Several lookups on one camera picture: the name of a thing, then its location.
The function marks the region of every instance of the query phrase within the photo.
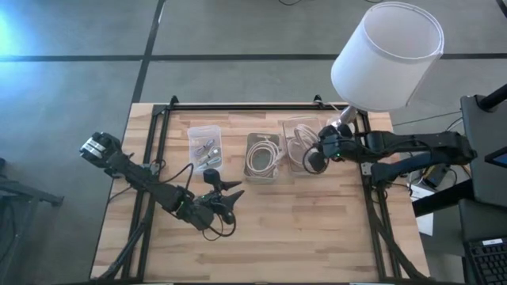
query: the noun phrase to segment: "gray floor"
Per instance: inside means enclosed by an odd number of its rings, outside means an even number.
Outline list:
[[[445,53],[507,53],[507,18],[494,0],[411,0],[443,26]],[[3,0],[2,55],[142,55],[157,0]],[[364,11],[361,0],[167,0],[156,55],[336,54]],[[142,102],[339,100],[331,61],[152,62]],[[78,156],[94,131],[122,137],[141,62],[0,62],[0,157],[6,174],[64,195],[41,205],[6,284],[88,278],[111,180]],[[391,113],[400,134],[443,131],[459,98],[507,82],[507,59],[441,60],[408,108]],[[436,232],[453,227],[441,215]],[[458,280],[456,256],[438,253],[455,229],[423,237],[432,275]]]

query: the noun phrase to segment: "wooden tabletop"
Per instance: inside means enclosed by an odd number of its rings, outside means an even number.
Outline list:
[[[152,106],[132,106],[123,151],[135,153],[132,158],[135,163],[143,159]],[[221,127],[223,144],[220,175],[224,181],[243,181],[231,192],[239,189],[246,192],[234,207],[238,221],[235,234],[217,241],[204,240],[201,232],[157,205],[145,281],[377,281],[358,164],[331,162],[328,170],[319,176],[293,177],[285,158],[276,183],[268,185],[251,184],[242,172],[249,133],[281,134],[282,120],[313,116],[324,124],[336,114],[335,111],[172,111],[164,153],[167,167],[161,172],[161,180],[189,163],[188,128],[216,124]],[[372,130],[392,130],[389,114],[370,113],[369,118]],[[174,183],[184,185],[186,179],[184,174]],[[125,187],[123,180],[116,180],[111,195]],[[203,182],[202,175],[194,174],[189,189],[201,195],[211,188]],[[92,277],[104,272],[124,247],[134,201],[135,191],[131,190],[108,205]],[[390,188],[387,204],[395,240],[417,269],[428,275],[407,190]],[[138,251],[139,246],[132,272],[137,269]],[[386,253],[384,260],[389,268]]]

